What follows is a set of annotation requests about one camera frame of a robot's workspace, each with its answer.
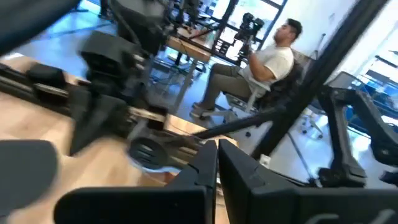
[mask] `desk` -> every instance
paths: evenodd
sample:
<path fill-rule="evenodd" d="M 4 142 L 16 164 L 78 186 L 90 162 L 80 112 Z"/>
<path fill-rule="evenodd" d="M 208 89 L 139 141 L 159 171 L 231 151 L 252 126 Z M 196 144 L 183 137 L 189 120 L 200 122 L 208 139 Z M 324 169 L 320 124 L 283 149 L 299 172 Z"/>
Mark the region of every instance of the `desk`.
<path fill-rule="evenodd" d="M 180 35 L 183 35 L 185 37 L 189 37 L 190 34 L 185 30 L 185 29 L 179 29 L 178 33 Z M 207 46 L 208 44 L 202 40 L 195 39 L 193 40 L 199 44 L 202 44 L 204 46 Z M 193 72 L 195 71 L 195 68 L 197 66 L 198 61 L 203 62 L 203 63 L 208 63 L 210 60 L 211 54 L 203 49 L 200 49 L 199 47 L 196 47 L 192 44 L 189 44 L 188 42 L 185 42 L 181 39 L 178 39 L 176 37 L 170 37 L 169 41 L 167 42 L 167 45 L 174 50 L 177 50 L 178 52 L 181 52 L 191 58 L 193 58 L 193 62 L 191 64 L 191 67 L 189 68 L 188 75 L 185 77 L 184 84 L 182 85 L 177 99 L 175 100 L 175 103 L 170 110 L 170 114 L 175 114 L 180 107 L 180 104 L 182 102 L 182 99 L 184 97 L 185 92 L 187 91 L 192 77 L 193 77 Z"/>
<path fill-rule="evenodd" d="M 26 71 L 35 60 L 21 55 L 0 63 L 19 71 Z M 76 78 L 67 75 L 70 82 Z M 58 153 L 58 175 L 49 191 L 36 203 L 13 212 L 10 224 L 51 224 L 57 200 L 79 187 L 158 185 L 131 165 L 125 153 L 123 139 L 103 138 L 84 149 L 78 157 L 68 157 L 68 143 L 72 128 L 70 118 L 0 92 L 0 139 L 43 139 L 54 144 Z M 183 134 L 204 129 L 198 125 L 170 117 L 167 129 Z M 236 141 L 227 137 L 232 143 Z M 228 223 L 224 206 L 216 206 L 216 221 Z"/>

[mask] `black cable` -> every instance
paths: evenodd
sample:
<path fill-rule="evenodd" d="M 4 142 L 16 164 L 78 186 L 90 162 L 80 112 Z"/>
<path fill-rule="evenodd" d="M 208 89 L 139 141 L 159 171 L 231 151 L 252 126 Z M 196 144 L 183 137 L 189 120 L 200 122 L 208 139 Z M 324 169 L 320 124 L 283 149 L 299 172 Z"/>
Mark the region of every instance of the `black cable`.
<path fill-rule="evenodd" d="M 139 48 L 141 49 L 141 42 L 138 39 L 137 34 L 131 29 L 131 27 L 129 26 L 129 24 L 127 24 L 127 22 L 123 19 L 123 16 L 120 15 L 119 11 L 117 11 L 113 5 L 113 0 L 108 0 L 108 6 L 111 9 L 112 13 L 114 14 L 114 16 L 116 16 L 118 18 L 118 21 L 121 22 L 123 24 L 123 26 L 127 29 L 127 31 L 130 33 L 131 39 L 132 41 L 137 44 L 139 46 Z"/>
<path fill-rule="evenodd" d="M 305 170 L 307 171 L 308 176 L 309 176 L 311 179 L 315 180 L 314 176 L 313 176 L 313 175 L 311 174 L 311 172 L 310 172 L 310 167 L 309 167 L 308 164 L 305 162 L 304 157 L 303 157 L 303 154 L 301 153 L 299 147 L 297 146 L 296 142 L 294 141 L 294 139 L 293 139 L 293 137 L 292 137 L 292 135 L 291 135 L 291 133 L 290 133 L 289 131 L 287 132 L 287 135 L 288 135 L 288 137 L 290 138 L 290 140 L 292 141 L 293 147 L 294 147 L 294 149 L 296 150 L 296 152 L 297 152 L 297 154 L 298 154 L 298 156 L 299 156 L 299 158 L 300 158 L 302 164 L 304 165 L 304 168 L 305 168 Z"/>

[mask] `gray floor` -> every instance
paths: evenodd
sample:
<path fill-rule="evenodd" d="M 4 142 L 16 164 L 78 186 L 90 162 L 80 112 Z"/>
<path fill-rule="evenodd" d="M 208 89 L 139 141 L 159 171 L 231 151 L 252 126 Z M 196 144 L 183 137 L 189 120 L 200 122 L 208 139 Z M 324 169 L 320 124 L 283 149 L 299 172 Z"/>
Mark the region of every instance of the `gray floor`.
<path fill-rule="evenodd" d="M 78 49 L 89 36 L 91 31 L 88 29 L 90 27 L 107 23 L 107 21 L 98 19 L 96 14 L 92 12 L 69 14 L 51 27 L 51 29 L 44 32 L 44 34 L 38 36 L 38 38 L 19 47 L 16 52 L 36 58 L 42 63 L 62 68 L 69 73 L 83 77 L 86 71 L 86 65 L 79 57 Z M 113 26 L 103 26 L 97 29 L 108 33 L 114 32 Z M 206 76 L 199 78 L 188 89 L 178 110 L 177 116 L 205 127 L 211 127 L 221 124 L 222 119 L 213 118 L 210 121 L 198 121 L 189 116 L 192 103 L 201 100 L 201 96 L 206 86 L 205 80 Z M 171 86 L 164 94 L 160 93 L 161 91 L 158 88 L 153 88 L 151 94 L 156 96 L 153 97 L 153 99 L 157 100 L 159 103 L 171 105 L 178 93 L 178 85 Z M 221 106 L 227 107 L 224 96 L 219 97 L 218 103 Z M 297 125 L 292 127 L 290 130 L 313 174 L 317 173 L 319 167 L 327 167 L 332 157 L 327 118 L 321 117 L 317 123 L 326 133 L 325 137 L 321 140 L 316 139 L 317 134 L 315 131 L 310 131 L 307 135 L 301 134 L 300 128 L 297 127 Z M 242 150 L 250 153 L 256 146 L 258 140 L 265 133 L 268 126 L 269 124 L 264 124 L 260 128 L 253 130 L 251 138 L 246 138 L 244 136 L 245 131 L 233 133 L 232 137 L 239 141 L 239 145 Z M 384 166 L 374 160 L 369 148 L 370 140 L 353 132 L 350 132 L 350 137 L 353 145 L 353 154 L 359 163 L 366 169 L 367 175 L 369 176 L 368 187 L 392 187 L 378 179 L 384 170 L 392 170 L 392 168 Z M 272 156 L 271 169 L 299 180 L 306 180 L 308 178 L 308 174 L 306 173 L 289 138 L 285 138 L 279 144 L 277 150 Z"/>

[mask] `table leg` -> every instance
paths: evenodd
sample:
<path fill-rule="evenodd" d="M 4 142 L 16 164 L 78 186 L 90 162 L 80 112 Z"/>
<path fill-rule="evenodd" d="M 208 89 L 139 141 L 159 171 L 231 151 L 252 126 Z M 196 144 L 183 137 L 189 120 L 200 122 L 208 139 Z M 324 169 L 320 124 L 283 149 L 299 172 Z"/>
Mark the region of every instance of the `table leg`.
<path fill-rule="evenodd" d="M 170 110 L 170 114 L 175 114 L 178 111 L 178 108 L 180 107 L 182 99 L 184 98 L 185 92 L 187 91 L 189 85 L 192 82 L 193 72 L 195 71 L 195 68 L 197 67 L 197 63 L 198 63 L 198 60 L 196 60 L 196 59 L 193 60 L 191 67 L 189 68 L 188 75 L 185 77 L 184 84 L 181 86 L 181 89 L 178 93 L 177 99 L 175 100 L 173 108 Z"/>

